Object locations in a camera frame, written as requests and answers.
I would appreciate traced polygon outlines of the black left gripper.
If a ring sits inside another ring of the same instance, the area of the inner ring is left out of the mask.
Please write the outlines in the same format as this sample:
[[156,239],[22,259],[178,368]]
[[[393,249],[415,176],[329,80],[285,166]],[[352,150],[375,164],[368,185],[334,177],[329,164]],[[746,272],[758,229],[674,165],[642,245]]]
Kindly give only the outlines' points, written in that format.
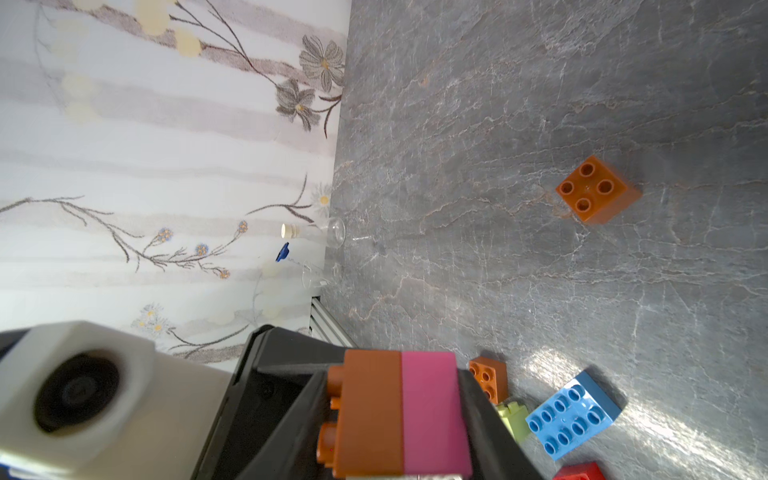
[[327,372],[348,350],[267,326],[248,340],[194,479],[330,479],[316,460]]

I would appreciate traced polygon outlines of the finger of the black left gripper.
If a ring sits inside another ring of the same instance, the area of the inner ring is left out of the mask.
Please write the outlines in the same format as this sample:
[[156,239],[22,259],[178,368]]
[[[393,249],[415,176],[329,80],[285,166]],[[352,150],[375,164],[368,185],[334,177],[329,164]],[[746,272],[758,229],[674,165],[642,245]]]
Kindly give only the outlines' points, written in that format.
[[458,384],[470,444],[470,479],[542,480],[468,370],[458,370]]

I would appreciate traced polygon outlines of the pink small lego brick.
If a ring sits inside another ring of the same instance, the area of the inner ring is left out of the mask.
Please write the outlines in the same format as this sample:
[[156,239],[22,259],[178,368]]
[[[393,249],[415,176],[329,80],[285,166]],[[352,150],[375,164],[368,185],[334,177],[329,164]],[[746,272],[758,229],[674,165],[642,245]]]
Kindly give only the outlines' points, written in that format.
[[473,468],[455,355],[404,352],[402,398],[404,472],[470,478]]

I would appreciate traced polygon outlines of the orange small lego brick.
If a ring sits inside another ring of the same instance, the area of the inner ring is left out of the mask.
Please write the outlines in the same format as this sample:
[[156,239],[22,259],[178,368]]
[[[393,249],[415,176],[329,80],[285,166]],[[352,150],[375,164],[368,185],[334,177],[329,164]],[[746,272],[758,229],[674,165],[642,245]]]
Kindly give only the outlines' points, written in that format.
[[335,479],[402,475],[401,354],[348,349],[329,367],[326,390],[337,417],[321,426],[317,462]]

